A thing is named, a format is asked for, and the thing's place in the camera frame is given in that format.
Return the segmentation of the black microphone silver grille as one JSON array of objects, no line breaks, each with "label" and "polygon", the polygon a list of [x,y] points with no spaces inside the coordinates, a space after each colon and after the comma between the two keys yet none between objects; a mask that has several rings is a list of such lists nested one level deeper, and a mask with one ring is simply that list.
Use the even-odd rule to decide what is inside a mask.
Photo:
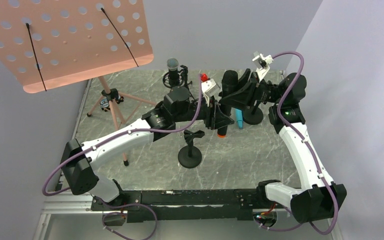
[{"label": "black microphone silver grille", "polygon": [[167,76],[166,82],[170,88],[176,87],[180,84],[180,75],[178,71],[179,62],[176,58],[169,58],[166,62],[167,64]]}]

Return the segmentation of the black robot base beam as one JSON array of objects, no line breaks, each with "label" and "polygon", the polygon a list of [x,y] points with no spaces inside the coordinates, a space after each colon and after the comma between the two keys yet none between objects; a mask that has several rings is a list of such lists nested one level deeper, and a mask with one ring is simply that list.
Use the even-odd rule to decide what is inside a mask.
[{"label": "black robot base beam", "polygon": [[107,212],[122,209],[128,223],[158,219],[251,221],[273,206],[255,188],[202,190],[125,190],[120,200],[105,206],[93,197],[91,210]]}]

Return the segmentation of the black shock mount tripod stand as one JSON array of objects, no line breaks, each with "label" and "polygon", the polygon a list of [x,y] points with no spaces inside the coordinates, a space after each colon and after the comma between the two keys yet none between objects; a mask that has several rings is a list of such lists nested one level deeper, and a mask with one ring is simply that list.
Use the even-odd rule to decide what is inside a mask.
[{"label": "black shock mount tripod stand", "polygon": [[162,83],[166,88],[185,87],[189,91],[189,95],[194,99],[189,85],[192,84],[188,80],[189,69],[186,65],[179,65],[176,58],[169,58],[166,61],[168,71],[162,77]]}]

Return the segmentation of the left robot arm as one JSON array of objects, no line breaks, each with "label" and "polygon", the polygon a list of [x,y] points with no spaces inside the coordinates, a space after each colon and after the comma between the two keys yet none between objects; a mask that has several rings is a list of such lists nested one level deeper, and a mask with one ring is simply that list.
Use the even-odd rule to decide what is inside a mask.
[{"label": "left robot arm", "polygon": [[214,97],[209,101],[203,96],[191,100],[187,88],[175,87],[155,108],[124,128],[83,143],[77,139],[69,141],[61,159],[61,169],[69,190],[73,195],[92,194],[106,203],[121,198],[123,191],[118,182],[98,175],[98,169],[115,155],[174,133],[177,123],[194,121],[203,121],[210,130],[218,130],[234,122],[222,112]]}]

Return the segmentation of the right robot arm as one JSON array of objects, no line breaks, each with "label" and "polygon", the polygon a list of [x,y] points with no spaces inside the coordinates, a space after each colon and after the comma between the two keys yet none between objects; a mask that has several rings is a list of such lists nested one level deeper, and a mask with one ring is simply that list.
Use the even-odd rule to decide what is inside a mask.
[{"label": "right robot arm", "polygon": [[297,72],[279,84],[272,84],[250,69],[242,77],[234,70],[227,70],[221,80],[221,106],[245,111],[255,103],[271,103],[269,121],[289,150],[300,188],[289,187],[280,180],[266,180],[258,184],[259,197],[286,207],[300,224],[324,219],[336,221],[347,190],[343,184],[335,183],[311,142],[299,105],[306,87],[307,79]]}]

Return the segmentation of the black round-base mic stand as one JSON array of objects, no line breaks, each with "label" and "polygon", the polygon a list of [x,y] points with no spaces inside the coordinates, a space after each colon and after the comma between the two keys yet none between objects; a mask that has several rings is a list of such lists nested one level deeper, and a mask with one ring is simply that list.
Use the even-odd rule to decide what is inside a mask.
[{"label": "black round-base mic stand", "polygon": [[202,152],[194,146],[194,139],[202,138],[205,132],[198,130],[195,132],[184,130],[183,136],[187,146],[182,147],[177,155],[179,164],[187,169],[193,169],[200,165],[202,162]]}]

